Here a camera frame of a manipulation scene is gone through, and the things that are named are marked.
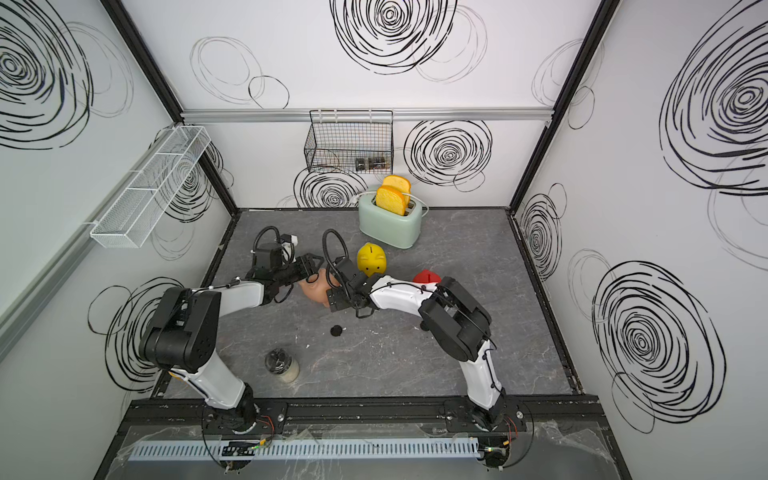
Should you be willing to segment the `pink piggy bank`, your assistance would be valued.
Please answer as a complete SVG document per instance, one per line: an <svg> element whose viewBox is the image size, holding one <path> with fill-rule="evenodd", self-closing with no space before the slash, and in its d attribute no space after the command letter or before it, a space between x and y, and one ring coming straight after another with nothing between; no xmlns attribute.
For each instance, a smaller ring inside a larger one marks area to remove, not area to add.
<svg viewBox="0 0 768 480"><path fill-rule="evenodd" d="M310 275L307 279L298 282L303 294L310 300L329 308L330 302L327 292L339 287L339 282L328 273L325 268L320 268L317 274Z"/></svg>

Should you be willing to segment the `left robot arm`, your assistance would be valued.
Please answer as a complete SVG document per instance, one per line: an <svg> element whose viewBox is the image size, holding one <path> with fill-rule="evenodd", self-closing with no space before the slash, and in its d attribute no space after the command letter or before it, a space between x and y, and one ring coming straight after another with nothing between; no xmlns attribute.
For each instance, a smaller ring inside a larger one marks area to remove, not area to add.
<svg viewBox="0 0 768 480"><path fill-rule="evenodd" d="M293 257L278 245L252 254L253 265L247 273L227 283L165 290L138 350L141 360L172 373L198 392L235 434L246 434L256 426L259 408L251 386L232 373L217 353L220 318L273 302L282 287L317 275L324 262L312 253Z"/></svg>

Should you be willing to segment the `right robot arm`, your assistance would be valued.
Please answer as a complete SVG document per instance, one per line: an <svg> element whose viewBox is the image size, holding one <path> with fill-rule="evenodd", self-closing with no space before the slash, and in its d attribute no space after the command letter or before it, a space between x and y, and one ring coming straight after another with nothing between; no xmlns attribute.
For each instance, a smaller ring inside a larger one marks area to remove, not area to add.
<svg viewBox="0 0 768 480"><path fill-rule="evenodd" d="M329 265L326 279L333 311L352 308L361 318L363 309L395 310L420 317L441 349L459 362L473 422L491 431L503 421L505 391L492 359L492 319L456 279L417 283L381 273L368 276L344 257Z"/></svg>

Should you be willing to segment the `yellow piggy bank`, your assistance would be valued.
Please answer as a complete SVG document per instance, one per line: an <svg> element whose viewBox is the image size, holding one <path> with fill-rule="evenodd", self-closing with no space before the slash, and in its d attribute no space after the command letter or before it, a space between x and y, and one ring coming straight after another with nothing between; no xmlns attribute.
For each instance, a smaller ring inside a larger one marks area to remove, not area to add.
<svg viewBox="0 0 768 480"><path fill-rule="evenodd" d="M385 274L387 257L383 248L374 243L364 244L357 253L357 267L366 276Z"/></svg>

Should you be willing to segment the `red piggy bank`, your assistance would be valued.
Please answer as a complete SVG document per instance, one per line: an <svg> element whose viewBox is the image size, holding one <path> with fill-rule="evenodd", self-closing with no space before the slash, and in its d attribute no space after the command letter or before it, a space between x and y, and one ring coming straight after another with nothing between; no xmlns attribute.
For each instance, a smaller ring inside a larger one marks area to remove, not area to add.
<svg viewBox="0 0 768 480"><path fill-rule="evenodd" d="M413 282L420 284L439 283L440 281L441 277L437 273L428 269L422 270L413 277Z"/></svg>

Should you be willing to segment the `mint green toaster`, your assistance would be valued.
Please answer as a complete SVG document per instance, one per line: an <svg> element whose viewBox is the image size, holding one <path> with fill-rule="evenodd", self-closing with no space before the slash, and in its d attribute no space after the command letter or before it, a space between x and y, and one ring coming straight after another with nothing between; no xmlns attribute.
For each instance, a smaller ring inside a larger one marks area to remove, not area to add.
<svg viewBox="0 0 768 480"><path fill-rule="evenodd" d="M358 198L359 229L362 233L398 249L409 249L415 245L420 234L422 219L430 207L418 197L411 196L404 216L385 211L375 204L375 193L366 191Z"/></svg>

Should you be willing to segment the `front toast slice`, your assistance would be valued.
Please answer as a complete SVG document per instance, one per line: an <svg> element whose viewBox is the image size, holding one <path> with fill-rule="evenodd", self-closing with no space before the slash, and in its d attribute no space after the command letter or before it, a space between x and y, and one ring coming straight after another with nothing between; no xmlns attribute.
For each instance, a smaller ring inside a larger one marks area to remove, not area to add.
<svg viewBox="0 0 768 480"><path fill-rule="evenodd" d="M396 187L382 185L376 190L376 206L395 215L404 216L409 202L410 197Z"/></svg>

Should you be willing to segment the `toast slice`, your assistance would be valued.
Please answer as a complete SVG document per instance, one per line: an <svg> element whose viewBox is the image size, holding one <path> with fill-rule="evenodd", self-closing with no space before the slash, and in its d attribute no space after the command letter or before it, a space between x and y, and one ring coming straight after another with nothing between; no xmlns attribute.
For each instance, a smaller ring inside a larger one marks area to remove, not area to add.
<svg viewBox="0 0 768 480"><path fill-rule="evenodd" d="M382 185L376 190L376 206L395 215L404 216L409 202L410 197L396 187Z"/></svg>
<svg viewBox="0 0 768 480"><path fill-rule="evenodd" d="M399 191L401 191L404 194L409 194L411 192L411 183L408 179L398 176L398 175L389 175L386 176L382 180L383 186L388 186L395 188Z"/></svg>

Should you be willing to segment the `clear jar with white contents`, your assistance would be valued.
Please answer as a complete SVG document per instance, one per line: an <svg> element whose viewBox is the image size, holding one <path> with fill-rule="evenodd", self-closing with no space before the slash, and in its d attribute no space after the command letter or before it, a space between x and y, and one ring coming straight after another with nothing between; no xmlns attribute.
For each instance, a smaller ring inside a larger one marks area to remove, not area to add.
<svg viewBox="0 0 768 480"><path fill-rule="evenodd" d="M270 374L286 384L293 383L300 373L299 362L283 348L270 350L265 355L264 363Z"/></svg>

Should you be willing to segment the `small jars in basket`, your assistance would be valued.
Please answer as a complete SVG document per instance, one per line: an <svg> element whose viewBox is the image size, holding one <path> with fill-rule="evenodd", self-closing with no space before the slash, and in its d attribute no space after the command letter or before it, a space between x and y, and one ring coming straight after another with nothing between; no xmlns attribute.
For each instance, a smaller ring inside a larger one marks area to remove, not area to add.
<svg viewBox="0 0 768 480"><path fill-rule="evenodd" d="M390 168L390 161L386 157L357 157L354 160L354 170L361 173L373 173L387 171Z"/></svg>

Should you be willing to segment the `back toast slice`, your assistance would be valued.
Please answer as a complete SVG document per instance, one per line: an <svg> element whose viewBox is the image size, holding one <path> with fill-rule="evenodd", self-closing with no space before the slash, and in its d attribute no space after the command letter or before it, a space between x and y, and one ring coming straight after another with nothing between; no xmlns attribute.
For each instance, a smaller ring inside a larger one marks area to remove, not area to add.
<svg viewBox="0 0 768 480"><path fill-rule="evenodd" d="M399 191L401 191L404 194L409 194L411 192L411 183L408 179L398 176L398 175L389 175L386 176L382 180L383 186L388 186L395 188Z"/></svg>

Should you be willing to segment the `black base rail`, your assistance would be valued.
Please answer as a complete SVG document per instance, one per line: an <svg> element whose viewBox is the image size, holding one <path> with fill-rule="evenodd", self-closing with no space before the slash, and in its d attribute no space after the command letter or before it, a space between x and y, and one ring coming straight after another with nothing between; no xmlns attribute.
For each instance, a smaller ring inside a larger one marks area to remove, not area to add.
<svg viewBox="0 0 768 480"><path fill-rule="evenodd" d="M131 403L118 431L130 427L200 427L214 435L283 434L300 425L424 424L451 433L508 431L522 433L529 424L549 420L607 423L592 395L509 395L501 400L495 420L482 414L464 396L266 398L256 401L251 427L216 414L201 400L152 398Z"/></svg>

